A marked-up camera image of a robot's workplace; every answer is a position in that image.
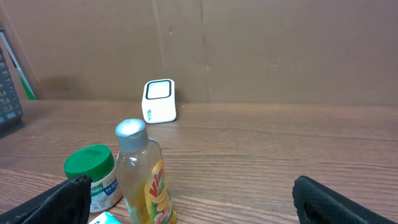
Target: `green lid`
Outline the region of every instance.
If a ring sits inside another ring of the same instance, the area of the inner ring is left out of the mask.
[[[113,167],[112,152],[103,144],[87,146],[74,152],[63,165],[68,178],[86,174],[93,179],[93,182],[105,177],[113,170]]]

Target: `green and white packet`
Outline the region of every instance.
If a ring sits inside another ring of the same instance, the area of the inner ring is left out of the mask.
[[[121,224],[113,215],[109,212],[103,212],[98,215],[90,224]]]

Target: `jar label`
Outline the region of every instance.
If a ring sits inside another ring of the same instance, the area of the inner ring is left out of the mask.
[[[90,212],[102,212],[112,207],[121,198],[121,191],[113,169],[103,179],[91,184]]]

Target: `cardboard wall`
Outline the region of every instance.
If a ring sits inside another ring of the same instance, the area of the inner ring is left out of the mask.
[[[396,0],[0,0],[41,99],[398,105]]]

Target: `silver bottle cap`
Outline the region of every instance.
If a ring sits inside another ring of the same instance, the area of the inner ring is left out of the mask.
[[[116,127],[115,134],[123,152],[140,151],[149,142],[145,122],[140,119],[125,119]]]

